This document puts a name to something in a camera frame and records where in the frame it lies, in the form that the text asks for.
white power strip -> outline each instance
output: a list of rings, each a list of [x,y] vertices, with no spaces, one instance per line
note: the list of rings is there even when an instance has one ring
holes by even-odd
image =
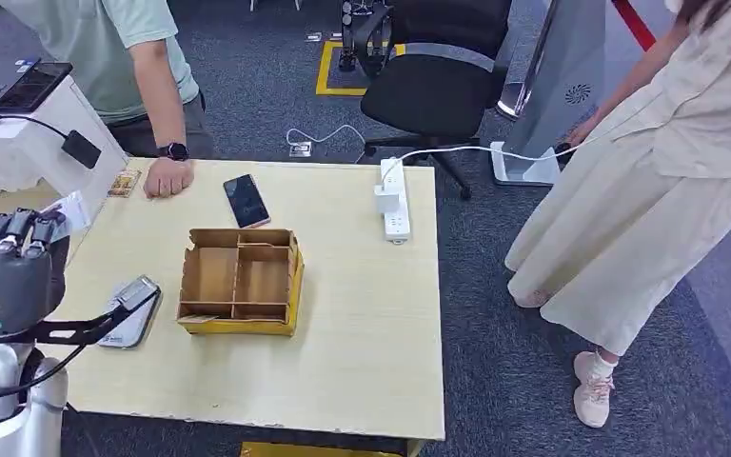
[[[394,194],[399,198],[399,205],[382,207],[385,218],[385,238],[395,245],[410,239],[410,211],[407,207],[407,191],[405,188],[405,171],[402,163],[394,163],[397,158],[384,159],[380,162],[380,177],[383,180],[383,194]]]

wristwatch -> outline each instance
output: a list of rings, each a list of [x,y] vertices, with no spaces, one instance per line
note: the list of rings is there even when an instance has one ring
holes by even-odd
[[[187,147],[180,143],[171,143],[158,150],[161,157],[168,157],[175,162],[186,162],[189,159]]]

gray stand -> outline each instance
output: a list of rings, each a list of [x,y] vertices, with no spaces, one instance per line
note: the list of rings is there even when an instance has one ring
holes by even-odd
[[[20,384],[31,351],[32,345],[0,345],[0,388]],[[53,358],[44,358],[34,376],[42,376],[57,364]],[[0,457],[60,457],[68,389],[68,375],[61,369],[30,389],[23,409],[17,395],[0,398]]]
[[[598,2],[551,0],[525,81],[506,86],[498,103],[516,121],[503,151],[542,157],[595,108],[603,91],[605,16]],[[523,179],[529,161],[499,151],[490,160],[499,185],[552,184]]]

gray pants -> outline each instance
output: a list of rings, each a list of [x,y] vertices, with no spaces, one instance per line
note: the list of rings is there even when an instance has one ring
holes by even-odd
[[[203,105],[203,94],[184,104],[184,118],[187,124],[187,148],[189,155],[195,159],[214,157],[214,141],[206,130],[206,110]],[[127,121],[120,121],[108,126],[108,130],[116,138],[119,146],[135,157],[158,157],[152,124],[146,115]]]

black smartphone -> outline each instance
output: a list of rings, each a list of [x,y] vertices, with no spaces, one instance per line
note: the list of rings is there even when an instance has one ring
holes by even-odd
[[[253,229],[270,222],[270,214],[253,182],[253,176],[246,174],[226,181],[223,188],[240,229]]]
[[[35,64],[1,97],[0,113],[31,114],[35,112],[72,70],[71,64],[65,62]]]

